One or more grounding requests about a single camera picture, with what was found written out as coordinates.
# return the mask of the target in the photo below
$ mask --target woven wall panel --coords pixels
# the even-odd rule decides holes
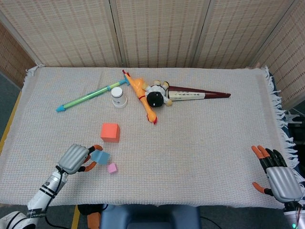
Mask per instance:
[[[215,0],[198,45],[198,68],[244,68],[290,0]]]
[[[293,100],[298,96],[303,95],[305,99],[305,1],[298,3],[271,36],[258,61],[266,64],[274,74],[286,107],[288,103],[294,104]]]
[[[101,0],[1,0],[0,9],[47,66],[118,66]]]
[[[188,67],[203,0],[116,0],[128,67]]]
[[[22,87],[25,70],[34,65],[34,61],[0,23],[0,71]]]

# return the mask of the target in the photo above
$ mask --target orange fingertip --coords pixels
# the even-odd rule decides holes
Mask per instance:
[[[254,188],[259,191],[260,193],[264,193],[264,188],[262,186],[260,186],[259,184],[257,184],[256,182],[252,182],[252,185],[254,186]]]
[[[86,168],[85,168],[85,172],[89,172],[91,169],[93,169],[94,167],[96,166],[96,162],[93,161],[90,165],[88,165]]]
[[[91,156],[88,155],[83,164],[85,164],[87,161],[89,161],[90,158],[91,158]]]
[[[261,151],[258,150],[258,148],[256,148],[256,146],[251,146],[251,148],[258,159],[264,158],[263,154],[261,153]]]
[[[101,147],[100,145],[94,145],[93,147],[97,150],[101,150],[101,151],[103,150],[103,147]]]
[[[268,154],[267,150],[264,147],[258,146],[257,148],[262,152],[264,157],[270,156],[270,154]]]

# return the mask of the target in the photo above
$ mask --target plush doll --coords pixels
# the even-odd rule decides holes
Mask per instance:
[[[168,89],[168,82],[164,82],[161,86],[159,80],[155,80],[152,86],[147,83],[143,83],[142,89],[144,89],[146,100],[151,107],[159,107],[165,103],[167,106],[171,106],[173,102],[165,96],[166,90]]]

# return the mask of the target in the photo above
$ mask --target wire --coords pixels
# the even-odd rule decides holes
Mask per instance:
[[[296,217],[296,227],[299,226],[299,220],[300,220],[300,215],[301,215],[301,210],[302,208],[300,206],[296,207],[296,211],[295,211],[295,217]]]
[[[54,224],[51,224],[49,221],[48,221],[48,218],[47,218],[47,210],[48,210],[48,207],[50,205],[50,203],[52,202],[52,200],[55,198],[55,196],[57,195],[57,191],[59,189],[59,187],[61,186],[61,181],[62,181],[62,175],[64,173],[64,170],[62,170],[59,166],[56,166],[56,168],[58,169],[59,173],[61,174],[61,178],[59,179],[59,182],[58,182],[58,186],[55,190],[55,192],[53,193],[51,199],[49,200],[47,206],[46,206],[46,209],[44,210],[44,212],[46,213],[44,219],[46,220],[47,224],[49,224],[51,227],[54,227],[54,228],[62,228],[62,229],[69,229],[69,228],[66,228],[66,227],[62,227],[62,226],[56,226]]]
[[[203,218],[203,219],[206,219],[208,221],[210,221],[211,223],[215,224],[219,229],[222,229],[217,223],[215,223],[213,220],[207,218],[207,217],[204,217],[204,216],[200,216],[200,218]]]
[[[104,207],[104,208],[102,209],[102,211],[106,210],[106,209],[107,209],[107,207],[108,207],[108,204],[106,204],[106,207]]]

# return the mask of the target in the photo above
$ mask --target yellow tape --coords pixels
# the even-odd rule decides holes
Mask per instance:
[[[2,135],[2,138],[1,138],[1,141],[0,141],[0,155],[1,155],[1,152],[2,152],[2,149],[3,149],[3,146],[4,146],[4,142],[5,142],[5,140],[6,140],[7,136],[8,136],[8,133],[10,131],[10,125],[13,122],[13,119],[14,119],[14,116],[15,116],[15,113],[16,113],[16,110],[17,110],[17,106],[18,106],[20,97],[21,97],[21,92],[18,95],[18,98],[16,100],[14,108],[13,108],[11,114],[10,114],[10,119],[9,119],[9,121],[8,121],[6,127],[5,127],[4,133]]]
[[[75,205],[75,210],[74,210],[74,216],[73,216],[73,221],[72,221],[72,226],[71,229],[77,229],[78,227],[78,222],[80,220],[80,211],[77,208],[77,205]]]

